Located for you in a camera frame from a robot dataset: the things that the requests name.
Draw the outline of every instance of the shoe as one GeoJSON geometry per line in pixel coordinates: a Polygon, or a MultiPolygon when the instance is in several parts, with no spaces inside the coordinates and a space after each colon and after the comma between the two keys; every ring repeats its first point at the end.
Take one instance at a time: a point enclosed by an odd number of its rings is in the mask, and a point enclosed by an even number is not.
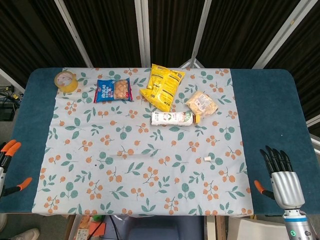
{"type": "Polygon", "coordinates": [[[37,240],[40,232],[37,228],[32,228],[28,231],[20,233],[17,236],[11,238],[11,240],[37,240]]]}
{"type": "Polygon", "coordinates": [[[8,220],[7,214],[1,213],[0,214],[0,233],[5,228],[7,224],[7,220],[8,220]]]}

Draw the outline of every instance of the blue snack bag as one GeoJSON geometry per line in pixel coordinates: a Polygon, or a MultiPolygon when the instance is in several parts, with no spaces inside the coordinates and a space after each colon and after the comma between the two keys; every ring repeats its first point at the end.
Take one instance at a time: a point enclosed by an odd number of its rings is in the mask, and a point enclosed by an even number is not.
{"type": "Polygon", "coordinates": [[[130,80],[98,80],[96,82],[96,90],[94,103],[107,102],[114,100],[132,101],[130,80]]]}

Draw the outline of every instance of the snack bag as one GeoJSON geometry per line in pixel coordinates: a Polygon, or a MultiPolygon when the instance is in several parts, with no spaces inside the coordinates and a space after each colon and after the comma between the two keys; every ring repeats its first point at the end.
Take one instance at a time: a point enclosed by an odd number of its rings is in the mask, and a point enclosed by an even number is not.
{"type": "Polygon", "coordinates": [[[204,117],[213,114],[218,109],[217,104],[201,91],[196,91],[185,104],[194,114],[204,117]]]}
{"type": "Polygon", "coordinates": [[[163,112],[170,112],[176,91],[185,73],[152,64],[147,89],[140,89],[142,96],[163,112]]]}
{"type": "Polygon", "coordinates": [[[94,103],[114,100],[132,101],[129,78],[122,80],[98,80],[96,82],[94,103]]]}

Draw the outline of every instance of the bottle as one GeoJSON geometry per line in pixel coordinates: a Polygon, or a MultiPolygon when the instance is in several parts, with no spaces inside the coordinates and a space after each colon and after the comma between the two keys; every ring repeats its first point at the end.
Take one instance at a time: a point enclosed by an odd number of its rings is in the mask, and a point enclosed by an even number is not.
{"type": "Polygon", "coordinates": [[[200,115],[193,114],[192,111],[181,112],[157,112],[151,113],[151,125],[177,125],[189,126],[198,124],[200,115]]]}

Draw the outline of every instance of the bottle cap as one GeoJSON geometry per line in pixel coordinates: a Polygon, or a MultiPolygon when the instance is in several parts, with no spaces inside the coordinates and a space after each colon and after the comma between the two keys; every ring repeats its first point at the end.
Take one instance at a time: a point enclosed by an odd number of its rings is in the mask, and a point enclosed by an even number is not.
{"type": "Polygon", "coordinates": [[[195,115],[195,123],[196,124],[200,123],[200,118],[201,118],[200,115],[198,115],[198,114],[195,115]]]}

